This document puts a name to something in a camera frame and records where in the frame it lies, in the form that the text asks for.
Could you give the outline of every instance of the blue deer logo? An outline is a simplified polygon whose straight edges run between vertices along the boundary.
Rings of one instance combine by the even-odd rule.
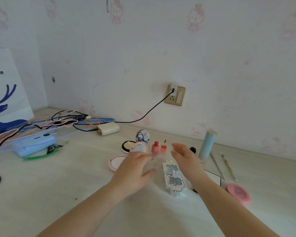
[[[9,93],[10,88],[9,88],[9,85],[7,85],[6,95],[4,96],[4,98],[2,100],[0,100],[0,104],[5,102],[7,99],[9,99],[12,96],[12,94],[15,92],[15,89],[16,89],[16,85],[13,86],[12,91]],[[8,108],[8,104],[0,105],[0,113],[5,111],[7,108]],[[7,122],[7,123],[0,122],[0,133],[4,132],[7,128],[9,128],[11,126],[19,125],[24,122],[26,122],[26,120],[15,120],[15,121]]]

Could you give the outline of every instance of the person's left hand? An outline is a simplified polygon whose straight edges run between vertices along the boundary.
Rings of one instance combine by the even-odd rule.
[[[155,169],[151,169],[142,174],[143,167],[150,160],[153,160],[153,157],[144,152],[131,152],[116,170],[108,185],[116,189],[122,199],[136,193],[155,173]]]

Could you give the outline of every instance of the blue cylinder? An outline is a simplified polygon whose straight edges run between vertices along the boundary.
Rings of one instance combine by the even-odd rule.
[[[205,163],[210,154],[211,148],[213,147],[217,132],[213,130],[208,130],[205,135],[201,151],[199,152],[198,158]]]

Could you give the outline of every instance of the wallpaper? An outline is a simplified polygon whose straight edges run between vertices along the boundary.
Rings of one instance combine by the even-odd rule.
[[[29,0],[0,0],[0,48],[10,49],[31,108],[47,107]]]
[[[296,0],[32,0],[48,104],[296,160]],[[0,29],[9,21],[0,11]]]

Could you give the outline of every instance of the white paper bag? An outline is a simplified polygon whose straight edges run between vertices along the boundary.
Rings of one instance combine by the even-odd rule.
[[[0,133],[33,117],[9,49],[0,49]]]

